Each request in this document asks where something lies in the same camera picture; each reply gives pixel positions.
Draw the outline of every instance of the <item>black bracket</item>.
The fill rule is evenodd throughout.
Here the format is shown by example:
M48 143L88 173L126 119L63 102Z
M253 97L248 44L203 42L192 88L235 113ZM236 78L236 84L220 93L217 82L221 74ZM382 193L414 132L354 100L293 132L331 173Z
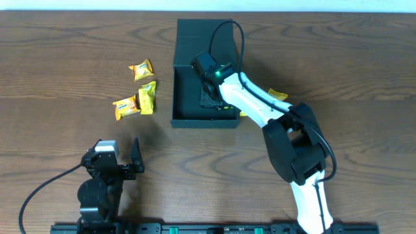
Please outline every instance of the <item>black bracket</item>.
M289 110L322 134L315 115L306 104L301 103ZM289 129L300 131L300 135L291 140L287 134ZM263 127L263 134L270 162L286 182L304 185L309 176L325 169L328 152L320 145L318 136L290 117L282 116L269 121Z
M221 66L208 52L204 51L196 55L190 65L202 82L201 107L216 109L228 107L229 105L221 97L218 86L224 82L225 78L235 73L232 64Z

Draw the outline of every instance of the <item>candy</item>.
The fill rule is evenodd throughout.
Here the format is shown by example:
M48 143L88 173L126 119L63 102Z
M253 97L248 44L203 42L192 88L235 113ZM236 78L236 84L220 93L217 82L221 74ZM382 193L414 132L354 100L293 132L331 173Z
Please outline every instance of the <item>candy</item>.
M140 109L137 108L136 95L115 101L112 104L116 105L117 120L120 120L123 116L140 112Z
M154 75L149 59L146 59L139 65L129 66L135 72L135 81L143 79L149 75Z
M153 102L156 96L156 81L152 81L138 89L141 114L153 114Z

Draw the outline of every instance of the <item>black container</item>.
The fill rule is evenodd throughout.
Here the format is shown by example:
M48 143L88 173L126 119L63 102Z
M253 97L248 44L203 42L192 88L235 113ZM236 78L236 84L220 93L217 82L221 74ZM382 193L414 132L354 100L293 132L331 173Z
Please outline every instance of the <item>black container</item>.
M178 19L174 57L174 104L172 127L234 128L239 124L238 109L216 110L200 106L201 81L190 66L191 60L208 51L215 27L226 19ZM212 55L217 63L237 63L233 25L221 26L215 35Z

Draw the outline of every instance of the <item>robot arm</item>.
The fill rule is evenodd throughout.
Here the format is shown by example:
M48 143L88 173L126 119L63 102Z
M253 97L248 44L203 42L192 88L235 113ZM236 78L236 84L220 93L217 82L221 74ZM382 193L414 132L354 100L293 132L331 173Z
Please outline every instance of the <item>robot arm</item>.
M296 205L298 207L298 223L309 234L324 232L322 228L319 197L315 181L324 177L326 150L319 144L317 136L309 129L299 126L282 112L271 109L267 103L256 98L247 91L260 95L263 99L274 103L285 111L307 120L316 126L318 123L311 109L304 104L293 107L255 86L244 73L241 73L241 84L237 73L233 72L230 64L219 66L208 53L199 54L191 63L197 75L202 79L203 91L213 99L233 105L244 111L259 127L262 128L270 162L277 173L291 184ZM301 131L301 135L289 140L287 133ZM333 218L326 204L322 183L318 192L322 202L322 214L325 228L330 228Z

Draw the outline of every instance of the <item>black cable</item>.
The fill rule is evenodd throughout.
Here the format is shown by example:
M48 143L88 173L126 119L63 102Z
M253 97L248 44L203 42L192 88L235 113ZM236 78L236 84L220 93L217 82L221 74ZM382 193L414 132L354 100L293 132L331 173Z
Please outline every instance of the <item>black cable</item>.
M215 36L217 30L221 26L223 26L224 24L226 24L226 23L233 23L233 24L235 24L240 29L240 32L241 32L241 52L240 52L240 62L239 62L239 65L237 67L237 74L239 76L239 81L240 81L242 87L245 88L249 93L251 93L251 95L253 95L257 99L259 99L260 101L266 103L269 107L271 107L271 108L273 108L273 109L275 109L275 110L277 110L279 112L282 112L284 115L287 115L288 117L292 118L293 120L295 120L299 124L302 124L303 126L305 126L305 127L309 128L310 130L312 130L312 132L314 132L314 134L316 134L319 137L320 144L323 145L328 150L328 153L331 156L331 160L332 160L332 172L331 172L331 174L328 177L325 177L325 178L316 180L315 181L315 184L314 184L314 187L317 190L317 196L318 196L318 202L319 202L319 208L320 208L320 216L322 218L322 227L323 227L324 233L325 233L326 228L325 228L325 221L324 221L324 213L323 213L323 208L322 208L322 201L320 199L318 183L324 182L324 181L328 181L328 180L332 179L335 176L335 173L337 172L337 160L335 159L335 154L332 151L331 146L328 144L328 142L324 138L324 136L322 136L322 134L320 134L315 129L315 127L313 126L313 124L311 124L308 121L303 120L303 119L299 118L298 116L290 113L289 111L283 110L282 108L280 108L280 107L276 106L275 104L269 102L267 99L261 97L259 94L257 94L253 90L251 90L250 87L248 87L246 85L246 82L244 82L242 80L242 78L241 78L241 65L242 65L242 57L243 57L243 54L244 54L244 32L243 32L241 26L239 25L239 23L237 23L234 20L226 20L226 21L223 21L222 23L220 23L219 25L217 25L216 28L215 28L215 30L214 30L214 32L213 32L213 34L212 34L212 36L211 36L211 40L209 42L208 53L211 54L211 48L212 48L214 36Z
M320 198L318 183L315 183L313 186L314 186L315 190L317 191L319 211L320 211L320 219L322 221L322 227L324 228L324 233L325 233L326 228L325 228L325 220L324 220L324 209L322 208L322 200Z
M69 170L67 170L66 172L64 172L64 173L62 173L62 174L60 174L60 175L57 175L57 176L55 176L54 178L52 178L52 179L49 179L48 181L46 181L45 183L43 183L43 184L41 184L38 188L36 188L32 193L31 193L31 195L29 195L27 198L26 198L26 200L25 200L25 202L23 203L23 205L21 206L21 209L20 209L20 213L19 213L19 228L20 228L20 231L21 231L21 234L26 234L26 231L25 231L25 228L23 227L23 213L25 212L25 208L26 208L26 206L27 206L27 204L28 204L28 202L32 199L32 197L37 193L37 192L39 192L39 190L40 189L42 189L43 187L45 187L47 184L49 184L50 182L52 182L52 181L54 181L54 180L56 180L56 179L59 179L59 178L61 178L62 176L65 176L65 175L67 175L67 174L69 174L69 173L71 173L71 172L73 172L74 170L76 170L76 169L78 169L78 168L80 168L80 167L82 167L82 165L83 164L78 164L77 166L75 166L74 168L72 168L72 169L69 169Z

